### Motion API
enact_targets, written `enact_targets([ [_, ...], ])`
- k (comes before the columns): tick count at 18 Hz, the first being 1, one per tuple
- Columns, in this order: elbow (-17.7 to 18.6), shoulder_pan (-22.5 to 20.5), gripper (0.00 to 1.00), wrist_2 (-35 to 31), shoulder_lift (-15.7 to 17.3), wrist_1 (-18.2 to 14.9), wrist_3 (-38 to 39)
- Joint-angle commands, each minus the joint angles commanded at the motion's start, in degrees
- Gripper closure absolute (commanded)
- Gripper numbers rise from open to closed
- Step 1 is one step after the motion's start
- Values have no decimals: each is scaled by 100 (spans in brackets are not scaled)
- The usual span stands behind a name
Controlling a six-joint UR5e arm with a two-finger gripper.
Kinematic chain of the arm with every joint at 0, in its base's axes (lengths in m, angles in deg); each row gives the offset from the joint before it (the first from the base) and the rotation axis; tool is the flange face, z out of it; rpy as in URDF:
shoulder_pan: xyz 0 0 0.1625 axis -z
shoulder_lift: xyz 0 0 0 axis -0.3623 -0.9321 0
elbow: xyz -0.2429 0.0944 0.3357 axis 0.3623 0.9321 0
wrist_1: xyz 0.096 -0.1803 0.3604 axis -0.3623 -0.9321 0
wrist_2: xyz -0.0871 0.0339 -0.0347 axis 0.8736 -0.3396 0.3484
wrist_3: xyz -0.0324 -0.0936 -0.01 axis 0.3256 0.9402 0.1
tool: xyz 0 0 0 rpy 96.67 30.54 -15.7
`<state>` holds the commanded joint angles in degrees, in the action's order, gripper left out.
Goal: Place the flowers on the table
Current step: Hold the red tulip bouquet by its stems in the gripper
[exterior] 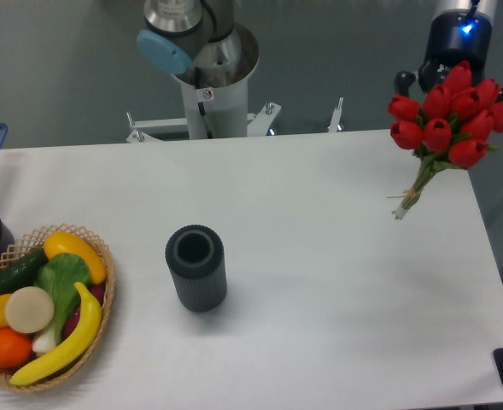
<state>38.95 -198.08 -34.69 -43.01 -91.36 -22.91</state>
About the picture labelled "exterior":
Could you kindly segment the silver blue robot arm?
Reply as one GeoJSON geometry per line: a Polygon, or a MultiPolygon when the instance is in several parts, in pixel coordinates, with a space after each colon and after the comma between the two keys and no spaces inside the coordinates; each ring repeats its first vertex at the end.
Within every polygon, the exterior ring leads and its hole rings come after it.
{"type": "MultiPolygon", "coordinates": [[[[395,75],[398,94],[413,83],[429,92],[449,74],[465,71],[469,85],[484,79],[496,1],[439,1],[424,61],[416,72],[395,75]]],[[[194,88],[234,85],[256,68],[259,48],[234,20],[232,1],[147,1],[146,29],[137,46],[151,65],[194,88]]]]}

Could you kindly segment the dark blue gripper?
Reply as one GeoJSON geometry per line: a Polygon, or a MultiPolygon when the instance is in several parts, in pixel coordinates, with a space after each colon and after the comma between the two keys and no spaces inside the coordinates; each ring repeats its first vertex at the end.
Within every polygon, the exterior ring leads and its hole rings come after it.
{"type": "Polygon", "coordinates": [[[429,91],[462,61],[470,64],[471,83],[481,82],[497,7],[496,0],[437,1],[424,61],[418,72],[402,70],[395,75],[395,92],[410,97],[417,78],[422,90],[429,91]]]}

